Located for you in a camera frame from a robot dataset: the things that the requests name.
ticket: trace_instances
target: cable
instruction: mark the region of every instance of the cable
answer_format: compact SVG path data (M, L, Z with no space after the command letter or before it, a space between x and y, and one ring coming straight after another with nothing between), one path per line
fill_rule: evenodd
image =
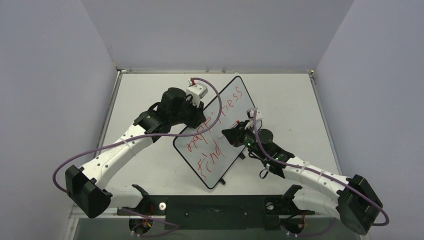
M320 231L320 232L317 232L317 233L306 233L306 234L293 234L293 233L289 232L289 231L288 231L288 230L284 227L284 225L283 225L283 224L281 224L281 227L282 227L284 230L286 230L286 231L288 232L288 234L289 234L289 235L292 235L292 236L297 236L297 237L316 237L316 236L320 236L320 235L323 235L323 234L328 233L331 229L333 229L333 227L334 227L335 225L336 225L336 219L335 219L335 218L333 218L333 221L332 221L331 225L330 225L330 226L328 226L325 230Z
M303 223L302 224L302 229L304 229L305 228L305 225L306 225L306 223L305 223L305 216L306 216L306 211L303 212L302 219L299 222L299 224L302 224Z
M148 212L147 216L152 215L152 213L153 213L153 205L150 205L150 211ZM147 224L149 227L152 227L152 226L150 225L149 221L148 221L146 218L143 218L143 220L141 221L141 223L143 223L143 224L145 223L145 224Z
M167 231L164 231L164 232L161 232L161 233L151 234L151 235L142 235L142 234L138 234L137 236L138 236L138 237L141 237L141 238L154 238L154 237L159 237L159 236L163 236L163 235L166 235L166 234L169 234L169 233L172 233L172 232L174 232L174 231L176 231L176 230L181 229L181 226L180 226L180 225L178 225L178 224L174 224L174 223L167 222L167 221L164 221L164 220L161 220L161 219L158 219L158 218L153 218L153 217L150 217L150 216L147 216L147 215L143 215L143 214L141 214L141 213L138 213L138 212L132 211L132 210L127 209L127 208L124 208L124 207L123 207L123 208L121 208L121 210L124 210L125 212L130 213L130 214L133 214L133 215L137 215L137 216L143 217L143 218L145 218L145 219L150 219L150 220L152 220L152 221L155 221L155 222L158 222L158 223L161 223L161 224L170 225L170 226L174 226L174 227L175 227L174 229L167 230ZM136 231L136 229L137 229L138 227L140 227L142 224L143 224L143 223L139 223L139 224L135 225L135 226L131 229L131 231L132 231L131 233L135 232L135 231Z
M261 143L261 140L260 140L260 138L259 138L259 134L258 134L258 127L256 126L256 123L257 123L257 120L256 120L256 115L257 115L257 111L255 110L254 112L253 112L253 128L254 128L254 136L255 136L255 138L256 138L256 141L257 141L257 143L258 143L258 145L259 145L259 148L260 148L260 150L262 151L262 153L265 155L265 157L267 157L268 159L270 159L271 161L273 161L273 162L276 162L276 163L278 163L278 164L281 164L281 165L283 165L283 166L289 166L289 167L292 167L292 168L297 168L297 169L302 169L302 166L299 166L299 165L294 165L294 164L290 164L290 163L286 163L286 162L283 162L283 161L278 161L278 160L276 160L276 159L274 159L273 157L271 157L266 151L265 151L265 149L264 149L264 147L262 146L262 143ZM310 168L310 167L305 167L304 168L305 170L308 170L308 171L310 171L310 172L313 172L313 173L315 173L315 174L321 174L321 172L319 172L319 171L317 171L317 170L315 170L315 169L313 169L313 168ZM345 187L345 188L347 188L347 189L349 189L350 191L352 191L352 192L354 192L355 194L357 194L357 195L359 195L361 198L363 198L365 201L367 201L369 204L371 204L373 207L375 207L378 211L380 211L383 215L384 215L384 218L385 218L385 222L382 222L382 223L373 223L372 225L373 226L386 226L386 225L388 225L389 224L389 216L387 215L387 213L383 210L383 208L381 208L379 205L377 205L377 203L375 203L375 202L373 202L371 199L369 199L367 196L365 196L364 194L362 194L362 193L360 193L358 190L356 190L355 188L353 188L353 187L351 187L351 186L349 186L349 185L347 185L346 183L344 183L344 182L342 182L342 181L340 181L340 180L338 180L337 178L335 178L335 177L332 177L332 176L330 176L330 175L327 175L327 174L325 174L325 173L322 173L322 176L323 177L325 177L325 178L327 178L327 179L330 179L330 180L333 180L334 182L336 182L336 183L338 183L338 184L340 184L340 185L342 185L343 187Z
M220 93L218 92L218 90L210 82L206 81L203 78L199 78L199 77L192 77L191 78L191 81L193 83L194 83L195 80L204 82L205 84L209 85L213 89L213 91L215 92L216 97L218 98L218 101L219 101L219 109L222 109L223 108L223 102L221 100L221 96L220 96ZM137 140L137 139L150 138L150 137L192 137L192 136L200 135L200 134L206 133L207 131L209 131L209 129L211 129L213 126L215 126L215 124L217 124L217 122L220 120L221 113L222 113L222 111L218 111L218 115L216 116L215 121L213 121L212 124L209 127L205 128L204 130L199 131L199 132L195 132L195 133L184 133L184 134L176 134L176 133L151 133L151 134L145 134L145 135L138 135L138 136L130 137L130 138L125 139L125 141L126 142L131 142L131 141L134 141L134 140ZM61 165L59 165L56 168L56 170L54 170L54 172L53 172L53 183L54 183L54 185L60 191L66 193L66 189L64 189L63 187L61 187L59 185L58 181L56 180L56 175L58 174L58 172L59 172L59 170L61 168L63 168L66 164L72 162L73 160L78 159L78 158L80 158L82 156L85 156L87 154L95 153L95 152L100 151L100 150L105 150L105 149L113 148L113 147L119 146L119 145L124 144L124 143L125 143L124 141L120 141L120 142L113 143L113 144L110 144L110 145L106 145L106 146L94 148L94 149L91 149L91 150L82 152L82 153L80 153L78 155L75 155L75 156L69 158L68 160L64 161Z

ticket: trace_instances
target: bolt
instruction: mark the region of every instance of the bolt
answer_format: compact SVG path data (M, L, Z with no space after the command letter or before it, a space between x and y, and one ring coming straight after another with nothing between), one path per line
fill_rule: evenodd
M268 209L268 210L273 210L273 209L274 209L274 204L273 204L272 202L268 202L268 203L266 204L266 209Z

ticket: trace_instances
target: gray wall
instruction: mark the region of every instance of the gray wall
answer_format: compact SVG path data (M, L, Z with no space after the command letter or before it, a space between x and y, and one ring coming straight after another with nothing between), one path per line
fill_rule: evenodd
M82 0L121 69L314 69L353 0Z
M316 69L342 170L366 177L390 216L373 239L424 236L423 11L356 0Z
M62 239L52 173L95 147L116 74L80 0L0 1L0 239Z

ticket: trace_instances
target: table surface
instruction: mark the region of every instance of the table surface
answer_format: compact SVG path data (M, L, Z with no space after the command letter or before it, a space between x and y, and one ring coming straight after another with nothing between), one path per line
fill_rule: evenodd
M185 90L188 78L210 81L220 91L236 75L233 73L139 73L122 74L104 144L116 141L141 112L159 102L169 87ZM239 74L254 104L262 111L263 128L274 133L274 142L303 160L339 174L314 89L308 74ZM214 97L213 90L203 98ZM179 133L184 126L172 127ZM151 195L279 195L292 184L268 174L260 161L237 159L224 175L226 185L207 189L173 147L173 137L162 137L137 154L109 182L115 186L137 184Z

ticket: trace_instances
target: whiteboard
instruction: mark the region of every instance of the whiteboard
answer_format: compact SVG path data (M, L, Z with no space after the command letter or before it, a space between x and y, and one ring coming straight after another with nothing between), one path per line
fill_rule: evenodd
M173 141L174 148L208 189L213 189L218 184L245 149L244 146L230 145L221 130L230 128L236 121L247 120L246 111L255 107L240 76L234 77L219 95L222 109L216 125L200 135L176 137ZM181 134L192 134L206 129L216 119L219 108L218 98L215 97L203 111L206 121L196 129L184 128Z

